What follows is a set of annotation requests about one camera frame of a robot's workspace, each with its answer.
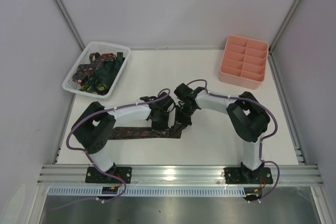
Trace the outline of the dark brown floral tie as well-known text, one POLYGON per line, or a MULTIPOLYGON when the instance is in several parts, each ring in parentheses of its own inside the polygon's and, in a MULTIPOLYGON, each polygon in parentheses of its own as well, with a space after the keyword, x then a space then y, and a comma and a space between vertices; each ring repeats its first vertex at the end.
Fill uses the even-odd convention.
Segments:
POLYGON ((171 129, 166 131, 154 131, 150 127, 116 127, 113 129, 109 140, 137 140, 148 138, 173 138, 179 139, 182 132, 174 132, 171 129))

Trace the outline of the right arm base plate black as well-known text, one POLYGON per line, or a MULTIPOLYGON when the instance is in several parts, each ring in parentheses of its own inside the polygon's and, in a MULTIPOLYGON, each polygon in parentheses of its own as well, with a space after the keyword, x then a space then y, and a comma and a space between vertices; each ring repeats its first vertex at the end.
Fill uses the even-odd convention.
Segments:
POLYGON ((263 167, 250 171, 242 167, 227 167, 224 169, 226 183, 257 185, 260 182, 270 185, 274 182, 270 168, 263 167))

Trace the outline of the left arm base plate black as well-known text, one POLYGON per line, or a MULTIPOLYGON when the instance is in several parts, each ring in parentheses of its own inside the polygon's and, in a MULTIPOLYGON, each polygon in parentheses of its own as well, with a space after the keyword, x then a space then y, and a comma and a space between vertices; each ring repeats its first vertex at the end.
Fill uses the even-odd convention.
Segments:
MULTIPOLYGON (((132 168, 114 166, 105 172, 106 174, 113 175, 122 179, 126 184, 131 182, 132 168)), ((91 166, 87 168, 85 182, 88 184, 117 184, 121 183, 118 179, 107 176, 101 173, 95 167, 91 166)))

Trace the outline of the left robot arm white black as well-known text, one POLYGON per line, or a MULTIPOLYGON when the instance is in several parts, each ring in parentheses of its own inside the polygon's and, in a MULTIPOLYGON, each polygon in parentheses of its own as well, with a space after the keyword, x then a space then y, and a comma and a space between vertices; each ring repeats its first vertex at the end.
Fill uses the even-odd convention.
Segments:
POLYGON ((105 107, 99 102, 91 103, 72 126, 66 139, 70 150, 82 151, 100 172, 115 167, 114 160, 106 149, 115 127, 125 123, 151 121, 152 129, 165 132, 174 100, 170 90, 160 91, 158 96, 141 97, 133 103, 115 107, 105 107))

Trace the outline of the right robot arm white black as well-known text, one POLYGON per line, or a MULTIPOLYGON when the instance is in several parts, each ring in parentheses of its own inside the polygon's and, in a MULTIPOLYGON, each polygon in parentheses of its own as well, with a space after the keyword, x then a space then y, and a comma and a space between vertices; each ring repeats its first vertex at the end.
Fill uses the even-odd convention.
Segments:
POLYGON ((250 92, 233 99, 210 93, 203 87, 193 90, 182 83, 174 94, 179 99, 179 105, 175 109, 173 131, 180 132, 191 125, 191 117, 196 110, 208 109, 228 115, 236 134, 243 140, 240 180, 251 184, 259 178, 265 166, 261 160, 261 141, 268 129, 270 116, 250 92))

